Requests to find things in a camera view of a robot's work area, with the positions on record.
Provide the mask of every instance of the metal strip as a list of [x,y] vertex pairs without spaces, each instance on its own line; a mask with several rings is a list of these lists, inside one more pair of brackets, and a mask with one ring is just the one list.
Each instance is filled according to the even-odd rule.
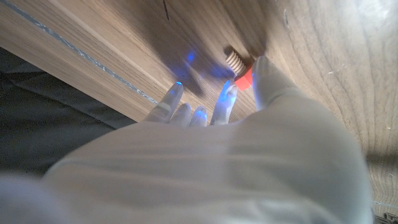
[[27,19],[29,22],[35,24],[38,28],[42,29],[44,32],[50,34],[51,36],[53,36],[54,38],[56,38],[57,40],[59,40],[61,43],[65,44],[67,47],[69,47],[70,49],[74,50],[75,52],[77,52],[80,56],[82,56],[83,58],[89,60],[91,63],[95,64],[97,67],[99,67],[100,69],[104,70],[106,73],[110,74],[112,77],[116,78],[117,80],[121,81],[123,84],[127,85],[130,89],[132,89],[133,91],[137,92],[138,94],[140,94],[141,96],[147,98],[149,101],[157,104],[157,101],[155,99],[153,99],[152,97],[148,96],[147,94],[145,94],[143,91],[139,90],[137,87],[135,87],[133,84],[129,83],[127,80],[125,80],[124,78],[120,77],[118,74],[116,74],[114,71],[110,70],[108,67],[104,66],[101,62],[95,60],[95,58],[93,58],[92,56],[88,55],[87,53],[85,53],[84,51],[80,50],[79,48],[77,48],[75,45],[73,45],[71,42],[69,42],[68,40],[64,39],[63,37],[61,37],[60,35],[58,35],[56,32],[54,32],[52,29],[48,28],[47,26],[45,26],[44,24],[42,24],[41,22],[39,22],[38,20],[36,20],[35,18],[33,18],[31,15],[29,15],[28,13],[26,13],[25,11],[23,11],[22,9],[19,9],[16,5],[14,5],[13,3],[7,1],[7,0],[0,0],[3,4],[5,4],[7,7],[9,7],[10,9],[12,9],[14,12],[18,13],[19,15],[21,15],[23,18]]

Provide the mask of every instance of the white fabric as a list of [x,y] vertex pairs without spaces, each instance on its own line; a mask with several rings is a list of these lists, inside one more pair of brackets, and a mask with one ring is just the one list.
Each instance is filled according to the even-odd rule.
[[133,124],[77,149],[43,181],[80,223],[372,220],[358,145],[301,96],[224,126]]

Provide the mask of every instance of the blue light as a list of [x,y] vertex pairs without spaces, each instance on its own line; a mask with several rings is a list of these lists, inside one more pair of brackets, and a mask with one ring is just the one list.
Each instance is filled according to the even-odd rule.
[[192,62],[193,59],[195,59],[195,53],[189,52],[188,57],[187,57],[188,62]]

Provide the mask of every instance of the fingertip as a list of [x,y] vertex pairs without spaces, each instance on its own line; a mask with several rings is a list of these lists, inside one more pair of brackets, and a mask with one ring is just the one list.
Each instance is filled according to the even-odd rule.
[[193,112],[189,126],[206,126],[207,124],[207,110],[204,106],[198,106]]

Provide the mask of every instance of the hand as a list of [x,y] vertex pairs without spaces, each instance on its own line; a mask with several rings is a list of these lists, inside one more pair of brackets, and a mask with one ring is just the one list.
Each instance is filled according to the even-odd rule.
[[[220,97],[216,103],[210,125],[228,124],[232,107],[236,101],[238,91],[234,81],[228,80],[221,91]],[[180,82],[175,83],[165,94],[163,99],[155,108],[149,112],[144,121],[159,123],[169,123],[181,127],[206,126],[207,110],[204,106],[198,108],[191,115],[191,106],[184,103],[174,113],[183,93],[183,85]]]

